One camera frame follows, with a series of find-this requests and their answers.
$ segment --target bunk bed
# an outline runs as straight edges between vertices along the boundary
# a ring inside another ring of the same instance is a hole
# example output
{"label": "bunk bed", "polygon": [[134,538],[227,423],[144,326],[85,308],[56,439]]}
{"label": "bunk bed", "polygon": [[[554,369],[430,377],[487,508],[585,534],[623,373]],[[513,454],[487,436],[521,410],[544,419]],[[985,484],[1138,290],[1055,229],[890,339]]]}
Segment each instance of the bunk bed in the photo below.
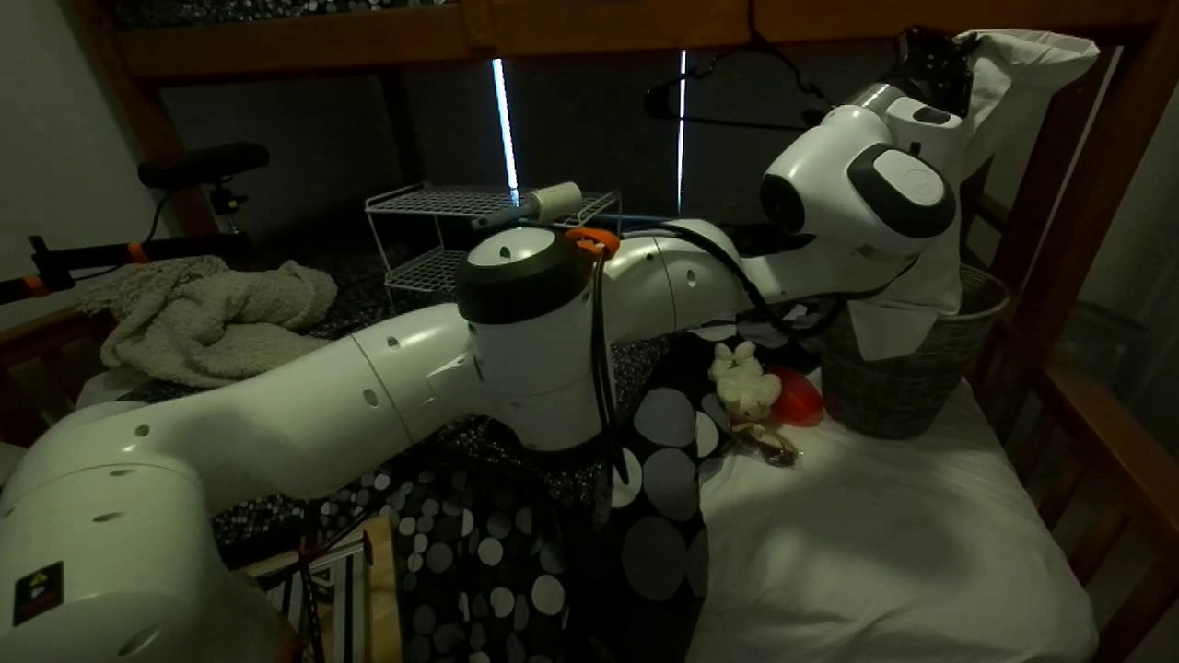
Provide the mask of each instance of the bunk bed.
{"label": "bunk bed", "polygon": [[[177,150],[158,103],[165,83],[282,74],[354,74],[490,55],[597,55],[666,47],[890,42],[911,26],[1043,26],[1119,45],[1063,88],[1039,134],[1008,211],[975,212],[1003,232],[991,271],[1013,307],[991,333],[970,384],[1008,449],[1045,528],[1081,518],[1060,550],[1081,583],[1110,551],[1146,543],[1149,563],[1102,621],[1098,658],[1130,658],[1179,599],[1179,465],[1055,344],[1119,207],[1126,182],[1179,77],[1179,5],[1168,0],[458,0],[241,26],[118,26],[99,0],[67,0],[79,42],[108,81],[141,159]],[[177,211],[184,232],[211,232],[199,201]],[[53,315],[0,339],[5,439],[34,441],[70,410],[97,369],[99,323]]]}

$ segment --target plush toy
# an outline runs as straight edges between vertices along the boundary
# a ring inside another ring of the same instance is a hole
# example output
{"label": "plush toy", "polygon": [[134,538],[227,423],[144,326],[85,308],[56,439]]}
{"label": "plush toy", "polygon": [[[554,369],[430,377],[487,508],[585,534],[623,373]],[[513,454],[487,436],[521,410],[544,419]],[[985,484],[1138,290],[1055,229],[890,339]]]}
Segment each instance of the plush toy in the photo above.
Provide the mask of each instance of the plush toy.
{"label": "plush toy", "polygon": [[709,378],[713,384],[713,395],[734,423],[769,419],[769,410],[780,395],[780,378],[763,373],[752,344],[742,344],[737,349],[713,344]]}

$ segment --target bed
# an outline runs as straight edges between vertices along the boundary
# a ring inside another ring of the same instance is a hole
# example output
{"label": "bed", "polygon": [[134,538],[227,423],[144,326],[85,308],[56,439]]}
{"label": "bed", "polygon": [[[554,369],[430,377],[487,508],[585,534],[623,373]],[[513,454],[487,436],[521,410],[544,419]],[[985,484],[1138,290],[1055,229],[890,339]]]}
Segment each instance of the bed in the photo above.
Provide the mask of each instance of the bed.
{"label": "bed", "polygon": [[[1102,625],[1095,658],[1130,658],[1135,649],[1153,632],[1179,597],[1179,466],[1122,410],[1119,403],[1086,378],[1075,363],[1055,353],[1075,290],[1102,248],[1104,223],[1146,150],[1153,125],[1179,77],[1179,7],[1164,0],[962,0],[962,5],[825,5],[825,0],[634,0],[634,5],[591,5],[591,0],[459,0],[447,7],[388,7],[360,15],[307,15],[307,17],[268,17],[246,26],[171,26],[171,31],[118,31],[99,0],[67,0],[74,31],[97,66],[104,71],[114,107],[120,107],[126,134],[144,159],[177,150],[177,130],[158,103],[162,83],[188,81],[241,81],[241,77],[281,77],[281,74],[345,74],[345,71],[382,71],[414,61],[451,61],[451,58],[487,58],[487,55],[592,55],[592,50],[658,50],[658,47],[728,47],[749,45],[752,33],[775,45],[830,45],[830,42],[889,42],[906,26],[970,31],[970,26],[1050,26],[1091,33],[1102,45],[1122,45],[1104,66],[1086,74],[1081,83],[1063,88],[1045,118],[1039,148],[1027,163],[1021,194],[1008,211],[996,211],[985,194],[985,173],[965,188],[971,217],[1003,232],[991,271],[1008,283],[1013,308],[991,333],[985,356],[962,388],[936,439],[951,439],[959,458],[970,458],[971,474],[962,474],[954,502],[985,508],[975,492],[1003,491],[1013,511],[1027,517],[1039,508],[1043,528],[1027,534],[1036,555],[986,555],[1006,563],[1008,583],[1021,583],[1018,563],[1063,563],[1070,579],[1091,589],[1095,617]],[[199,201],[177,212],[184,232],[211,232],[211,217]],[[70,410],[82,378],[97,369],[97,339],[104,323],[82,315],[53,315],[44,323],[9,333],[0,339],[0,439],[34,441],[44,423]],[[894,466],[911,465],[911,449],[860,449],[853,439],[836,427],[801,439],[815,465],[847,465],[866,484],[884,484],[904,474]],[[742,484],[725,492],[709,498],[709,511],[723,528],[758,528],[743,522],[742,502],[780,498],[787,508],[806,502],[787,502],[806,492],[809,474],[795,484],[763,484],[754,466],[737,458],[709,487]],[[863,508],[851,492],[847,502],[830,502],[836,508]],[[845,543],[871,546],[872,529],[825,528],[823,534],[839,534]],[[1110,568],[1135,550],[1130,579],[1118,579],[1110,589]],[[723,551],[713,568],[752,568],[752,551]],[[939,563],[936,555],[914,555],[899,563]],[[734,576],[728,589],[711,586],[713,599],[728,599],[734,614],[749,609],[752,592],[742,583],[754,576]],[[725,614],[699,617],[699,640],[709,653],[742,653],[734,644],[734,621]],[[775,630],[766,621],[742,621],[743,630],[766,632],[763,644],[815,644],[801,630]],[[1036,644],[1050,630],[1008,632],[1008,621],[991,621],[1008,644],[1027,644],[1039,654],[1057,649],[1084,649],[1070,640]]]}

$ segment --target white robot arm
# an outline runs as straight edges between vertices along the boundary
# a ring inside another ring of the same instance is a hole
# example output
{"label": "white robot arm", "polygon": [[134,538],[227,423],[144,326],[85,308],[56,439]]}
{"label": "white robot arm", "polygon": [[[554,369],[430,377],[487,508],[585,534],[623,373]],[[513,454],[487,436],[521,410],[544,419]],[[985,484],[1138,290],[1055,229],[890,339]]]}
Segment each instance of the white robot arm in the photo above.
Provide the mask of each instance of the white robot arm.
{"label": "white robot arm", "polygon": [[[936,153],[954,134],[930,135]],[[763,185],[769,220],[815,236],[804,249],[742,258],[709,220],[625,236],[603,263],[603,344],[734,320],[752,307],[734,265],[766,303],[890,283],[959,212],[914,150],[872,103],[847,103]],[[64,419],[0,502],[0,658],[274,658],[281,621],[221,570],[207,517],[324,498],[475,414],[544,454],[585,447],[602,432],[591,271],[559,232],[513,229],[472,249],[458,307],[223,390]]]}

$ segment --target white bed sheet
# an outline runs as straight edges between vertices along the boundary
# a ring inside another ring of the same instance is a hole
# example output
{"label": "white bed sheet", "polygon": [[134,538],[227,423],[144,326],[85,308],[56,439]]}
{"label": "white bed sheet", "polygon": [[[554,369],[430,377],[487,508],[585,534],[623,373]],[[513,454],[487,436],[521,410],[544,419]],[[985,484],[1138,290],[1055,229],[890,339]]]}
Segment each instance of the white bed sheet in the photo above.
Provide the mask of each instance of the white bed sheet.
{"label": "white bed sheet", "polygon": [[787,436],[801,466],[734,454],[704,477],[691,663],[1091,654],[1091,599],[970,388],[914,441]]}

